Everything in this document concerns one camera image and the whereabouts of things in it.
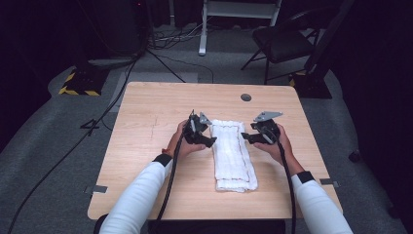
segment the person's left hand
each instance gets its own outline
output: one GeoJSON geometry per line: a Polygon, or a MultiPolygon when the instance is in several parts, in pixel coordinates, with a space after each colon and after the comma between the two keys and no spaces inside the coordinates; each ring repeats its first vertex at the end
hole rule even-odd
{"type": "MultiPolygon", "coordinates": [[[[172,138],[169,141],[168,150],[166,154],[168,154],[172,158],[173,158],[173,152],[175,151],[176,144],[179,141],[179,137],[181,136],[183,128],[187,121],[188,120],[184,120],[179,123],[178,128],[176,129],[176,133],[173,134],[172,138]]],[[[178,157],[179,159],[183,159],[186,156],[188,156],[188,154],[203,150],[205,148],[206,146],[204,144],[189,144],[184,137],[180,145],[178,157]]]]}

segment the table leg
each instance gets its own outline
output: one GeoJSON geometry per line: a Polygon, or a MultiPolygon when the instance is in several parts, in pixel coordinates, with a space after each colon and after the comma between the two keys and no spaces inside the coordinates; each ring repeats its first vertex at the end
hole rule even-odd
{"type": "Polygon", "coordinates": [[[276,3],[276,8],[274,9],[273,17],[271,18],[270,26],[276,25],[277,17],[279,16],[281,6],[282,6],[282,0],[278,0],[276,3]]]}
{"type": "Polygon", "coordinates": [[[200,50],[198,54],[204,56],[207,53],[207,0],[204,0],[203,30],[201,33],[200,50]]]}

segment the wooden table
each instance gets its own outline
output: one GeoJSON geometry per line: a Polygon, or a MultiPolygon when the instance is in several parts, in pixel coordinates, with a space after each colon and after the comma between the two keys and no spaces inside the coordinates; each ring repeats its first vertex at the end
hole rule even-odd
{"type": "MultiPolygon", "coordinates": [[[[109,213],[123,190],[168,146],[177,124],[187,119],[193,109],[197,114],[204,112],[209,120],[244,122],[250,134],[256,133],[250,123],[260,112],[281,111],[283,116],[275,121],[284,126],[299,162],[318,182],[329,178],[291,87],[130,82],[96,183],[108,189],[93,195],[89,218],[98,219],[109,213]],[[243,101],[242,94],[251,95],[252,100],[243,101]]],[[[205,136],[210,137],[209,129],[205,136]]],[[[217,192],[212,149],[207,148],[178,162],[163,219],[291,218],[283,167],[267,153],[248,143],[246,147],[258,179],[256,190],[217,192]]],[[[156,218],[167,185],[166,182],[150,219],[156,218]]],[[[322,187],[341,209],[333,185],[322,187]]]]}

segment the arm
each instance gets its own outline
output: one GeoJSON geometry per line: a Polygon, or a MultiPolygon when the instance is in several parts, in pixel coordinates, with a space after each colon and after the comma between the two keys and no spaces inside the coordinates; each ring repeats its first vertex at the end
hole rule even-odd
{"type": "MultiPolygon", "coordinates": [[[[353,233],[335,203],[314,181],[311,173],[306,172],[294,157],[291,143],[284,128],[281,125],[278,126],[281,132],[280,143],[284,148],[294,193],[310,232],[314,234],[353,233]]],[[[254,146],[268,152],[274,160],[282,165],[280,150],[276,144],[254,143],[254,146]]]]}
{"type": "MultiPolygon", "coordinates": [[[[122,193],[118,202],[103,221],[99,233],[140,233],[140,229],[152,211],[158,193],[172,165],[173,152],[186,121],[178,125],[165,153],[156,157],[122,193]]],[[[203,150],[203,144],[188,144],[182,139],[178,157],[203,150]]]]}

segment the black wristband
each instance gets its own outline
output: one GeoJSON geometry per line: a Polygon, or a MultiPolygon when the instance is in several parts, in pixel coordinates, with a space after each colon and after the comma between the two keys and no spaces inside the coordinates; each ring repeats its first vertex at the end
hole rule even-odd
{"type": "Polygon", "coordinates": [[[168,154],[160,154],[152,162],[158,162],[166,167],[170,160],[172,160],[172,157],[170,157],[168,154]]]}
{"type": "Polygon", "coordinates": [[[297,174],[297,176],[300,179],[301,183],[305,183],[305,182],[308,182],[310,180],[314,180],[313,175],[311,175],[311,173],[308,172],[308,171],[301,172],[301,173],[297,174]]]}

